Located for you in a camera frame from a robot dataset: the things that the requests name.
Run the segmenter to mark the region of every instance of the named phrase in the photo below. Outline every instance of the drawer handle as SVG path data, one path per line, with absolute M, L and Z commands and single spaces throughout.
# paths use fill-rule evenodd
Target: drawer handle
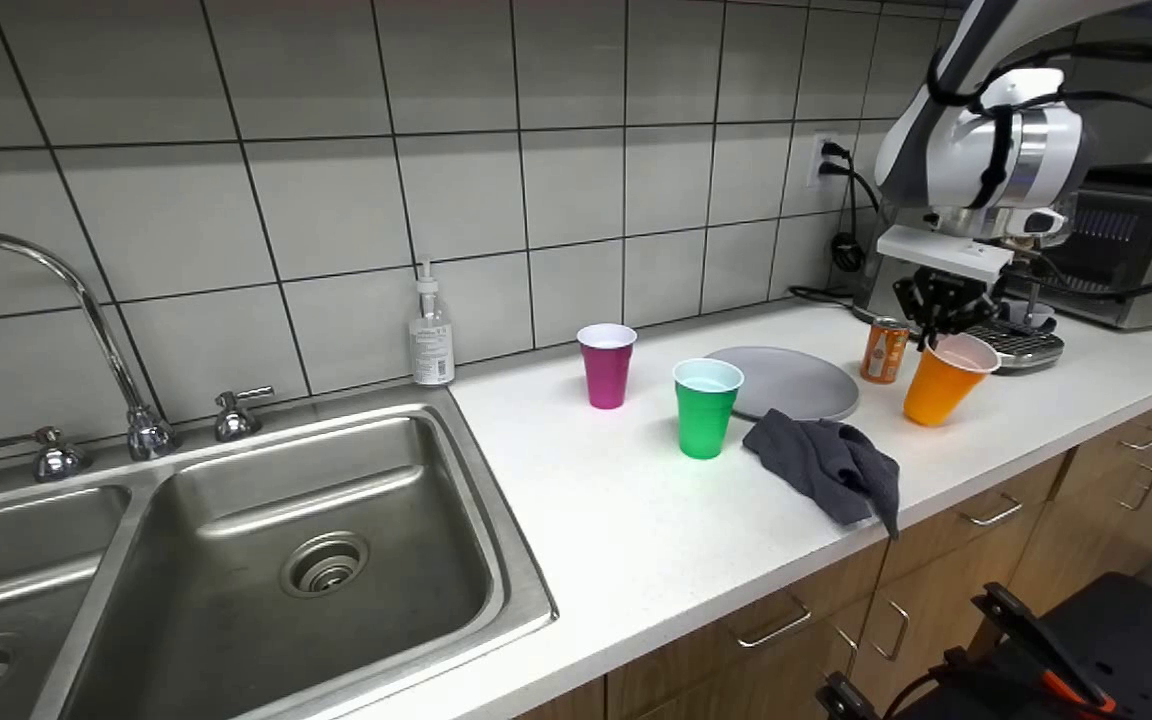
M 1121 498 L 1121 507 L 1125 507 L 1125 511 L 1141 511 L 1141 507 L 1149 505 L 1149 497 L 1152 497 L 1152 466 L 1149 466 L 1146 493 L 1141 493 L 1137 498 Z
M 833 628 L 833 633 L 850 642 L 850 650 L 861 650 L 861 640 L 851 633 L 845 628 Z
M 889 606 L 898 613 L 898 640 L 894 640 L 894 648 L 886 648 L 886 642 L 874 642 L 874 650 L 879 650 L 879 661 L 898 661 L 900 657 L 900 648 L 904 648 L 904 633 L 907 633 L 907 606 L 900 606 L 898 600 L 889 600 Z
M 974 515 L 974 511 L 961 511 L 974 529 L 998 529 L 998 524 L 1008 524 L 1011 515 L 1025 511 L 1025 505 L 1011 497 L 1011 493 L 999 493 L 1008 498 L 1008 507 L 992 511 L 992 515 Z
M 772 633 L 765 633 L 765 634 L 735 634 L 735 648 L 757 650 L 757 648 L 778 642 L 780 634 L 814 624 L 815 613 L 814 613 L 800 596 L 797 596 L 797 603 L 805 606 L 797 620 L 790 620 L 790 624 L 780 624 L 780 628 L 772 628 Z
M 1137 451 L 1137 456 L 1152 451 L 1152 429 L 1149 429 L 1149 439 L 1125 439 L 1125 443 L 1130 443 L 1130 451 Z

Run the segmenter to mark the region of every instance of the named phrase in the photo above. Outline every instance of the wooden cabinet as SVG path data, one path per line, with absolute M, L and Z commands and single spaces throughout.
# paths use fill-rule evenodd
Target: wooden cabinet
M 886 547 L 855 553 L 608 677 L 608 720 L 814 715 L 851 664 Z
M 754 648 L 746 661 L 690 684 L 686 690 L 654 704 L 638 720 L 814 720 L 823 715 L 815 687 L 830 671 L 850 671 L 868 596 L 814 617 L 793 634 Z
M 608 715 L 608 678 L 593 678 L 560 698 L 532 709 L 521 720 L 604 720 L 604 715 Z
M 1152 559 L 1152 411 L 1081 443 L 1011 579 L 1048 613 L 1104 571 Z
M 529 720 L 814 720 L 850 671 L 876 709 L 965 648 L 974 596 L 1006 579 L 1048 613 L 1104 571 L 1152 555 L 1152 411 L 974 497 L 894 543 L 772 590 Z
M 894 541 L 851 668 L 876 709 L 974 640 L 974 596 L 1011 576 L 1057 470 L 1061 458 L 1048 458 Z

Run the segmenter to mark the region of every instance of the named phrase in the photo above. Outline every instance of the orange cup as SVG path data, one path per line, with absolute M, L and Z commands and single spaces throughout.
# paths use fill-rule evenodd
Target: orange cup
M 939 337 L 907 384 L 904 416 L 915 424 L 945 424 L 951 407 L 961 407 L 961 398 L 998 367 L 999 352 L 981 337 Z

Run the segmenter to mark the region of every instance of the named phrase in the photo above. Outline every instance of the tile backsplash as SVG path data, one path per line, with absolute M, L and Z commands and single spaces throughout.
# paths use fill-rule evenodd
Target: tile backsplash
M 823 285 L 955 0 L 0 0 L 0 230 L 66 255 L 174 418 Z M 72 295 L 0 255 L 0 435 L 118 435 Z

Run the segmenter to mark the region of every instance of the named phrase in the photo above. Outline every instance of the green cup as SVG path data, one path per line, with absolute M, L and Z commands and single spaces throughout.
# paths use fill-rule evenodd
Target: green cup
M 681 397 L 681 451 L 698 458 L 721 456 L 746 373 L 706 355 L 686 358 L 671 384 Z

